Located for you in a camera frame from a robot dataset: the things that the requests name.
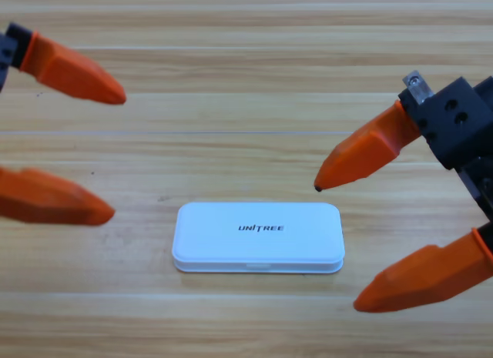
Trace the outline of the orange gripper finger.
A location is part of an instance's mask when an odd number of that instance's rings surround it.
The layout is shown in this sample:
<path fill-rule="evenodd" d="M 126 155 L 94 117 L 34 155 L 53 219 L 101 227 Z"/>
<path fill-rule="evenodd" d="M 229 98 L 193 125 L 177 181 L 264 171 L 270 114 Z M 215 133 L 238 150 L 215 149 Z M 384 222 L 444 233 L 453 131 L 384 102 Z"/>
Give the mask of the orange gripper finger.
<path fill-rule="evenodd" d="M 1 169 L 1 216 L 26 223 L 99 226 L 115 214 L 81 185 L 37 169 Z"/>
<path fill-rule="evenodd" d="M 386 313 L 439 303 L 492 277 L 492 228 L 440 247 L 425 246 L 378 273 L 354 301 L 365 313 Z"/>

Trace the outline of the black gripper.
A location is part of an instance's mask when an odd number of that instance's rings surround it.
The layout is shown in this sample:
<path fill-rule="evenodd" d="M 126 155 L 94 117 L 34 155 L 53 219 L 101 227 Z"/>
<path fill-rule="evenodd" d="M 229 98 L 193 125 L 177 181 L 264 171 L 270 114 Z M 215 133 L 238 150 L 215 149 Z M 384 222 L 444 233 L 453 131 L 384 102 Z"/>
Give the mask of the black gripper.
<path fill-rule="evenodd" d="M 332 150 L 314 188 L 321 192 L 367 178 L 421 136 L 488 217 L 478 232 L 492 250 L 492 77 L 475 86 L 460 77 L 438 92 L 417 71 L 403 77 L 403 83 L 399 101 Z"/>
<path fill-rule="evenodd" d="M 51 89 L 109 105 L 126 102 L 124 88 L 100 64 L 26 27 L 10 22 L 0 41 L 0 89 L 10 68 Z"/>

